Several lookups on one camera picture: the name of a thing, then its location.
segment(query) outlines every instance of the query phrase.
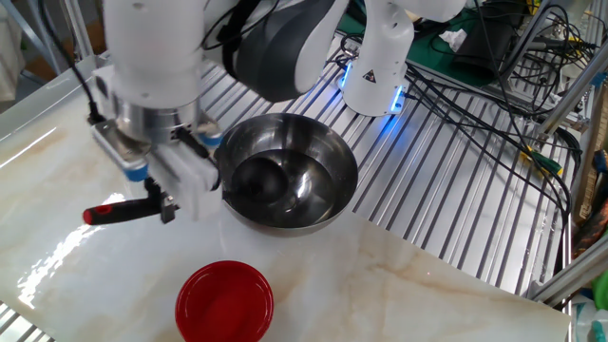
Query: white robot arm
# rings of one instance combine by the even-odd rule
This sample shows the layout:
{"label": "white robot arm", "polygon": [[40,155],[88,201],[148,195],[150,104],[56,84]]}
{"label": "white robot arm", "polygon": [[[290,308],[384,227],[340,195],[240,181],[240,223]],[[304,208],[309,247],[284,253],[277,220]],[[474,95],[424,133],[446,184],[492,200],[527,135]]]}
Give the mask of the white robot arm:
{"label": "white robot arm", "polygon": [[[464,3],[366,1],[365,39],[343,86],[346,104],[365,115],[390,110],[413,39],[405,9],[445,21]],[[105,0],[105,37],[114,65],[95,72],[108,120],[93,125],[94,138],[132,181],[154,178],[162,189],[155,197],[160,210],[178,204],[191,219],[202,218],[210,200],[220,202],[220,194],[206,195],[218,189],[219,172],[195,138],[204,117],[203,55],[268,101],[296,98],[316,83],[347,5],[348,0]],[[366,77],[370,70],[373,82]],[[163,221],[172,217],[168,213]]]}

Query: stainless steel bowl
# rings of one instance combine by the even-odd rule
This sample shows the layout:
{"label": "stainless steel bowl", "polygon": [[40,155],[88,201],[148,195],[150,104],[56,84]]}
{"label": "stainless steel bowl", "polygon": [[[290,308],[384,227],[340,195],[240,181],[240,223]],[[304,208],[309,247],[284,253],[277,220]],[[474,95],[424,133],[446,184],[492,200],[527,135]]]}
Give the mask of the stainless steel bowl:
{"label": "stainless steel bowl", "polygon": [[[238,124],[224,136],[216,158],[224,199],[258,227],[322,228],[344,210],[357,185],[357,163],[342,138],[323,123],[294,114],[267,114]],[[270,175],[274,167],[287,176],[277,200],[243,197],[236,189],[239,166],[260,158],[272,162]],[[256,177],[274,177],[268,171]]]}

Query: red bowl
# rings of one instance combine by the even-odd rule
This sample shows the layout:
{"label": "red bowl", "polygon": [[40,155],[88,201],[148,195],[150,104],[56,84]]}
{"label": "red bowl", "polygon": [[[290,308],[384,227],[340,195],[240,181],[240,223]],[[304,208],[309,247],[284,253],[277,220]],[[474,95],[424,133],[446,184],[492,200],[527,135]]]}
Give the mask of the red bowl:
{"label": "red bowl", "polygon": [[186,342],[257,342],[273,319],[273,292],[255,268],[219,261],[188,278],[175,308]]}

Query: black handle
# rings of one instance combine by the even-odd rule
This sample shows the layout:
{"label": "black handle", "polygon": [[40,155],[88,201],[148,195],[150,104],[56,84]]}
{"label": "black handle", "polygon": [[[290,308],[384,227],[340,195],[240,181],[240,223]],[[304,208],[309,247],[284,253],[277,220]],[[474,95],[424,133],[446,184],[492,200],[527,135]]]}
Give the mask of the black handle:
{"label": "black handle", "polygon": [[83,220],[89,225],[111,224],[141,219],[161,213],[161,206],[152,199],[133,199],[99,205],[83,212]]}

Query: white marble surface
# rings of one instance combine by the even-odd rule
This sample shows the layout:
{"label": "white marble surface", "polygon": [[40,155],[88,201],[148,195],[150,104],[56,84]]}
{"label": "white marble surface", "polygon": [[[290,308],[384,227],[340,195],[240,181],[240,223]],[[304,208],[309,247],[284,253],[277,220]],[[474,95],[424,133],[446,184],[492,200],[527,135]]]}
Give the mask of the white marble surface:
{"label": "white marble surface", "polygon": [[221,259],[268,279],[263,341],[563,341],[569,317],[466,275],[344,213],[271,237],[223,208],[205,221],[90,227],[86,207],[143,195],[90,138],[86,102],[0,142],[0,300],[57,341],[181,341],[182,283]]}

